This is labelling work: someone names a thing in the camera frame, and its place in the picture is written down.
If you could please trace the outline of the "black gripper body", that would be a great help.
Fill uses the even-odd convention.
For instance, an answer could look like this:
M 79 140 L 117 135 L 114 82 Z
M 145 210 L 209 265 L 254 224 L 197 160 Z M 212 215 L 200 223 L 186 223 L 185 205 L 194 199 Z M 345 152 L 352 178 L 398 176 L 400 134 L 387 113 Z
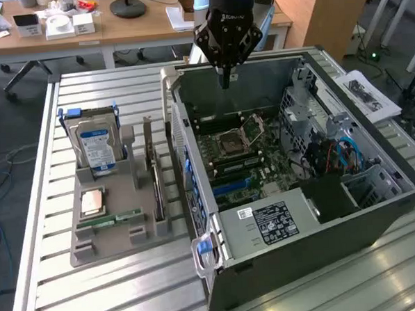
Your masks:
M 224 28 L 249 26 L 254 23 L 254 0 L 209 0 L 207 22 L 222 51 L 225 63 Z

